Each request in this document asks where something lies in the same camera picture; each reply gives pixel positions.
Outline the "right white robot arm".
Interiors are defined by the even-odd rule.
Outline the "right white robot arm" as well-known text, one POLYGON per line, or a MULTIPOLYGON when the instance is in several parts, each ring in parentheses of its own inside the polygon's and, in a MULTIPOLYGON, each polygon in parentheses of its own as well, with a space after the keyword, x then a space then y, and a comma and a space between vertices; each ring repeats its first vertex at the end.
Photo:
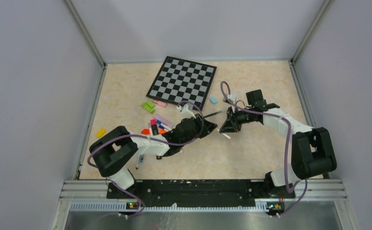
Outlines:
POLYGON ((334 171, 337 161, 329 131, 303 124, 285 113, 277 104, 267 103, 262 91, 246 94, 249 107, 236 105, 235 97, 224 93, 224 102, 230 104, 227 118, 220 133, 237 133, 242 125, 260 122, 286 138, 284 166, 265 174, 264 193, 277 197, 281 192, 291 193, 301 180, 334 171))

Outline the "white marker yellow end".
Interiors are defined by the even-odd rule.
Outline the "white marker yellow end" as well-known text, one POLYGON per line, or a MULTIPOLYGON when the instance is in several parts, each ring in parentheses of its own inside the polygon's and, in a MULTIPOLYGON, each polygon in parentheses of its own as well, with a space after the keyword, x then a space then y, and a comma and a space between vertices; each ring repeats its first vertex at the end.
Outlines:
POLYGON ((224 137, 228 138, 228 139, 231 139, 231 137, 225 133, 220 133, 221 135, 223 135, 224 137))

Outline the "light blue highlighter cap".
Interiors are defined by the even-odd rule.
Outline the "light blue highlighter cap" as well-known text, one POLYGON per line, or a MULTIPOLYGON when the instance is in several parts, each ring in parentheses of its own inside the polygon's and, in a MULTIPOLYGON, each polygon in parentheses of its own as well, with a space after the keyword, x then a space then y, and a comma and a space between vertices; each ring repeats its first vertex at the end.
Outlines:
POLYGON ((210 97, 210 102, 211 102, 212 104, 217 104, 217 103, 218 103, 217 99, 214 98, 214 97, 210 97))

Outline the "green ink clear pen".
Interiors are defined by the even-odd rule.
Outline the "green ink clear pen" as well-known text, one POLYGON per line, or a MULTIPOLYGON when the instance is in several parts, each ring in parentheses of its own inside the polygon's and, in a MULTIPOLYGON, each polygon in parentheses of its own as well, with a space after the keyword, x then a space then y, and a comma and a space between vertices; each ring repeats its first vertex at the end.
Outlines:
POLYGON ((208 115, 204 115, 203 118, 208 118, 208 117, 211 117, 211 116, 214 116, 214 115, 217 115, 217 114, 220 114, 222 113, 222 110, 219 110, 219 111, 216 111, 214 113, 210 113, 208 115))

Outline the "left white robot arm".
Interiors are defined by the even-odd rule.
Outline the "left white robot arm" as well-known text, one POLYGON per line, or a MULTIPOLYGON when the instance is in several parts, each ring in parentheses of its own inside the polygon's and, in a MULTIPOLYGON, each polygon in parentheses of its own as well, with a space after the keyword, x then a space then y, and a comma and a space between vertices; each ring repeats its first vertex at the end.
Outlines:
POLYGON ((184 118, 174 129, 158 135, 131 134, 126 127, 118 126, 94 142, 88 161, 94 161, 102 177, 118 185, 118 192, 125 198, 136 193, 135 178, 126 168, 135 155, 155 155, 157 158, 173 156, 193 140, 211 134, 218 125, 207 121, 200 114, 184 118))

